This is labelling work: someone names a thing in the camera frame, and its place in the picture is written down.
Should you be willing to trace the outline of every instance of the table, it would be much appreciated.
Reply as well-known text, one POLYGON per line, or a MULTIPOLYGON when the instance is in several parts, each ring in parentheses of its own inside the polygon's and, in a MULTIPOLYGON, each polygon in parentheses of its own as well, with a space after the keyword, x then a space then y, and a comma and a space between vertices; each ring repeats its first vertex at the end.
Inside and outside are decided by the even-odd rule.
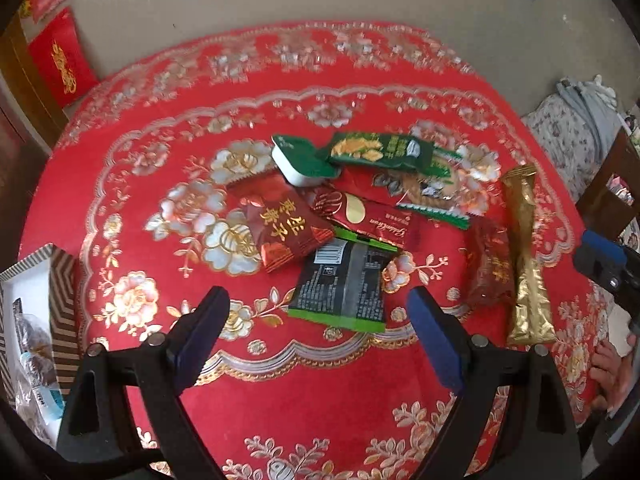
MULTIPOLYGON (((322 145, 336 130, 412 134, 497 153, 470 209, 505 221, 497 177, 539 169, 534 248, 558 340, 553 356, 576 421, 594 395, 587 369, 607 333, 604 300, 572 267, 583 225, 526 127, 451 49, 392 23, 311 22, 209 36, 101 83, 49 161, 21 254, 54 242, 79 255, 84 347, 128 348, 167 332, 212 285, 231 313, 182 401, 232 480, 401 480, 430 448, 454 397, 435 379, 404 309, 428 286, 471 333, 504 344, 508 311, 460 304, 464 233, 420 218, 419 243, 388 268, 384 333, 287 316, 299 264, 266 274, 224 185, 272 164, 275 132, 322 145)), ((131 393, 144 446, 155 446, 131 393)), ((506 401, 497 392, 470 470, 484 464, 506 401)), ((156 467, 167 471, 166 464, 156 467)))

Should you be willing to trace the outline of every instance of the screw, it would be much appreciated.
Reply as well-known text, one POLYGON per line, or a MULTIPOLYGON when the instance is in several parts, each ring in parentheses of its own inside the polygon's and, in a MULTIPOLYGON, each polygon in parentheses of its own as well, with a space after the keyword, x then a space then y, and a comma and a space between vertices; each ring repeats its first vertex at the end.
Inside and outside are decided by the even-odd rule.
POLYGON ((533 349, 540 357, 544 357, 549 354, 549 349, 544 345, 535 345, 533 349))
POLYGON ((471 342, 478 348, 484 348, 489 344, 489 340, 482 334, 473 334, 471 336, 471 342))
POLYGON ((86 354, 89 357, 96 357, 103 350, 105 350, 104 346, 102 346, 100 343, 94 343, 86 350, 86 354))
POLYGON ((146 338, 146 342, 149 343, 149 346, 160 346, 164 343, 164 334, 162 332, 153 332, 148 338, 146 338))

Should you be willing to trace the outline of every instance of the floor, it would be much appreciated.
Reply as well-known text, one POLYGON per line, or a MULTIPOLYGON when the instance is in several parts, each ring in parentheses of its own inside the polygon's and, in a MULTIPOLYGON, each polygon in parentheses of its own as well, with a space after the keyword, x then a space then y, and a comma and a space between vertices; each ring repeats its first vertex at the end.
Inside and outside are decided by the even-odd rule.
POLYGON ((377 19, 428 28, 511 102, 533 110, 563 75, 601 73, 628 106, 640 48, 610 0, 71 0, 98 76, 181 41, 259 23, 377 19))

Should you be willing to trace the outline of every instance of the human hand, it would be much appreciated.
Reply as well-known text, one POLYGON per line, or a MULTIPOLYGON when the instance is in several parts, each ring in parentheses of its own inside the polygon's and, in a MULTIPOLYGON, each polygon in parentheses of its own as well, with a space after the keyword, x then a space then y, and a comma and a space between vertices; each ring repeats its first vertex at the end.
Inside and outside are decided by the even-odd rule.
POLYGON ((591 357, 589 377, 595 380, 603 389, 604 395, 597 396, 591 403, 592 410, 612 411, 618 409, 631 387, 632 360, 635 354, 636 336, 630 334, 626 342, 632 351, 621 358, 608 340, 596 346, 591 357))

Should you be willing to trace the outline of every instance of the barcode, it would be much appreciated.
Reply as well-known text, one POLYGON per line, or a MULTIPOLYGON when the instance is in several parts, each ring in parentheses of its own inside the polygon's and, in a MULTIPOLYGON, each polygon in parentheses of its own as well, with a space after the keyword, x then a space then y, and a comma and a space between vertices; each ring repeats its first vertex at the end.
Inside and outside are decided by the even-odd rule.
POLYGON ((342 263, 342 253, 347 245, 347 240, 331 240, 329 243, 316 249, 315 264, 338 265, 342 263))

